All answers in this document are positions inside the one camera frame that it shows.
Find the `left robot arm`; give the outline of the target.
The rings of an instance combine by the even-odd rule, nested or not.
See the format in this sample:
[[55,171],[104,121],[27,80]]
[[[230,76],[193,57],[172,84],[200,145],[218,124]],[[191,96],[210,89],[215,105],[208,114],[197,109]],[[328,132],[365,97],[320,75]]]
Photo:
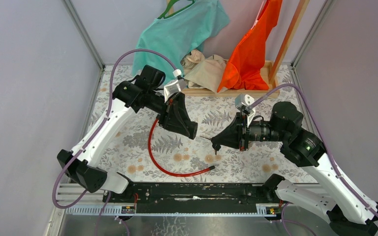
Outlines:
[[122,81],[112,92],[108,108],[86,136],[71,150],[62,149],[57,160],[66,175],[90,193],[97,190],[114,192],[121,202],[132,198],[133,189],[128,179],[98,166],[106,148],[128,120],[143,108],[157,113],[159,125],[170,132],[194,139],[197,123],[191,121],[182,90],[186,84],[180,70],[173,72],[178,78],[165,85],[163,93],[156,89],[165,73],[149,65],[133,80]]

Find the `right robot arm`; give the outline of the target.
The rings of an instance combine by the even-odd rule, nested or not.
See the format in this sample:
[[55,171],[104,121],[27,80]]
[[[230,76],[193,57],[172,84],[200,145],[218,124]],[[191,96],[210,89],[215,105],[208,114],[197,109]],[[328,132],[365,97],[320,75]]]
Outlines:
[[311,175],[327,192],[320,196],[273,174],[265,182],[262,195],[271,203],[290,202],[317,215],[340,236],[373,236],[378,227],[378,202],[354,184],[345,184],[347,175],[335,167],[323,142],[302,127],[303,114],[290,102],[273,106],[268,121],[252,121],[236,114],[232,123],[211,139],[214,150],[222,146],[245,151],[250,142],[280,142],[283,156]]

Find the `black-headed key pair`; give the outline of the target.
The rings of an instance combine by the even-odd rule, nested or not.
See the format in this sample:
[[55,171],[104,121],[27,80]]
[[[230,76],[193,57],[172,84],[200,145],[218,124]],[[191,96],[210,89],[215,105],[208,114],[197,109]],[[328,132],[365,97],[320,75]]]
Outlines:
[[203,135],[201,135],[200,137],[209,140],[209,141],[212,143],[212,148],[213,148],[213,150],[214,150],[214,153],[215,153],[215,154],[218,153],[218,151],[219,151],[220,148],[221,148],[220,145],[215,144],[214,142],[212,142],[212,138],[209,138],[209,137],[206,137],[206,136],[203,136]]

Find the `red cable lock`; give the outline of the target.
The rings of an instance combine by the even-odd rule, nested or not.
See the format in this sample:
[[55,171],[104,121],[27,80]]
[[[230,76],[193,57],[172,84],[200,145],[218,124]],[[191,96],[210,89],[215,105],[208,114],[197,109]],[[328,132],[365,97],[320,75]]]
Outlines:
[[[213,161],[200,161],[197,152],[190,153],[195,143],[182,135],[166,133],[157,118],[148,135],[147,149],[152,163],[159,171],[168,176],[187,178],[211,172],[217,167]],[[193,167],[193,160],[200,163]]]

